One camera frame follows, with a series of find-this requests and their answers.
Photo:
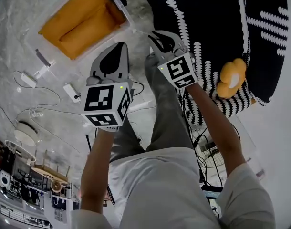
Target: pant leg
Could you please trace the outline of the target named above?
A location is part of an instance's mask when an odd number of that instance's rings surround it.
[[[115,134],[110,162],[144,152],[145,150],[140,146],[139,140],[126,117],[123,126]]]
[[[156,99],[156,121],[152,140],[146,151],[168,147],[193,149],[174,87],[157,68],[158,59],[151,54],[145,60],[145,75]]]

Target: marble floor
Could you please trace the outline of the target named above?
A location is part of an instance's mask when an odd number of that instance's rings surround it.
[[[99,50],[90,53],[75,67],[64,70],[51,67],[37,81],[37,87],[46,87],[59,95],[42,88],[19,87],[15,81],[27,86],[18,72],[33,76],[43,67],[26,46],[25,38],[34,21],[46,6],[55,0],[0,0],[0,139],[16,141],[14,127],[18,121],[25,121],[39,130],[40,142],[36,147],[26,146],[32,154],[36,152],[37,162],[42,163],[43,154],[48,150],[49,166],[59,166],[59,172],[66,174],[71,166],[69,178],[74,184],[80,178],[89,153],[85,135],[94,141],[95,129],[85,124],[79,115],[80,104],[74,103],[63,86],[71,83],[77,92],[86,84],[91,63],[108,45],[126,42],[129,48],[130,74],[135,81],[145,85],[142,94],[136,96],[129,110],[129,119],[142,145],[147,146],[155,120],[155,100],[144,75],[144,60],[149,54],[147,34],[153,29],[153,15],[146,0],[127,0],[130,16],[134,21],[131,29],[118,34]],[[141,87],[136,84],[136,92]],[[29,109],[35,108],[42,117],[32,117]]]

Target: folded orange fabric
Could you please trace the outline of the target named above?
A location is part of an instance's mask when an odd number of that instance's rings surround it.
[[[73,60],[124,22],[111,0],[69,0],[39,34]]]

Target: t-shirt sleeve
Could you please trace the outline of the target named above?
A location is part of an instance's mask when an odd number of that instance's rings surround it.
[[[112,229],[104,215],[92,211],[73,210],[71,218],[72,229]]]
[[[238,166],[217,198],[220,222],[230,229],[275,228],[271,199],[248,164]]]

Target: transparent container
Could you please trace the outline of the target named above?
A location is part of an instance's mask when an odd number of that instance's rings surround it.
[[[126,22],[123,23],[119,29],[115,30],[108,36],[104,37],[99,42],[89,47],[82,55],[77,57],[75,60],[70,60],[65,54],[63,54],[57,47],[52,45],[38,32],[41,30],[43,25],[69,0],[56,0],[56,2],[46,8],[43,13],[37,18],[33,26],[29,29],[25,42],[29,49],[39,58],[39,60],[47,67],[62,65],[70,69],[70,66],[77,65],[83,58],[88,54],[98,49],[104,43],[112,39],[119,33],[129,29],[133,25],[133,20],[128,14],[126,8],[120,0],[113,0],[115,5],[123,13],[126,18]]]

